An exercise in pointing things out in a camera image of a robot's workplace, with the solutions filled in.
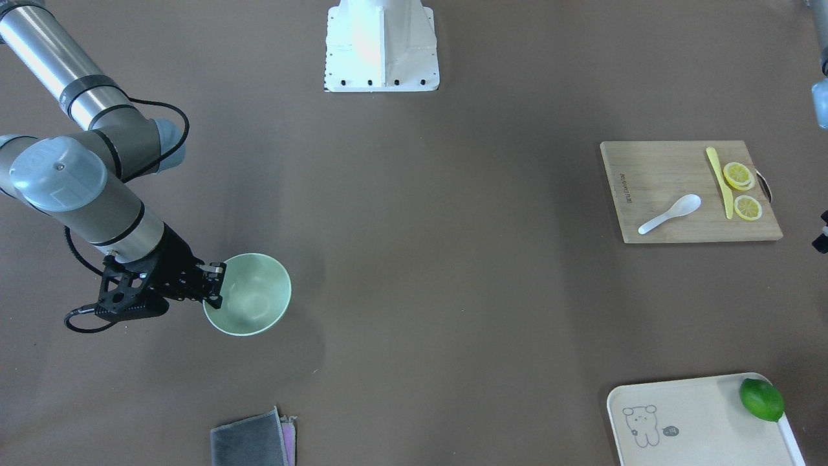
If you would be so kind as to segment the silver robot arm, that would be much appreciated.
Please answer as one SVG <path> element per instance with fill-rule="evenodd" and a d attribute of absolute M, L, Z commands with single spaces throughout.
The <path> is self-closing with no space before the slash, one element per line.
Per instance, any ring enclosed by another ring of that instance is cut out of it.
<path fill-rule="evenodd" d="M 128 188 L 181 164 L 190 123 L 146 118 L 41 1 L 2 2 L 8 45 L 81 127 L 2 138 L 2 192 L 65 225 L 104 256 L 94 310 L 163 313 L 168 300 L 218 309 L 223 263 L 204 263 Z"/>

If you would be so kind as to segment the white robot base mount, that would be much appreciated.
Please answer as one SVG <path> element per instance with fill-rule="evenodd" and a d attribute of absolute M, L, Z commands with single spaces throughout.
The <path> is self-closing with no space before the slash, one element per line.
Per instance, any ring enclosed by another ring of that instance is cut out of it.
<path fill-rule="evenodd" d="M 327 11 L 323 90 L 436 91 L 435 15 L 420 1 L 340 1 Z"/>

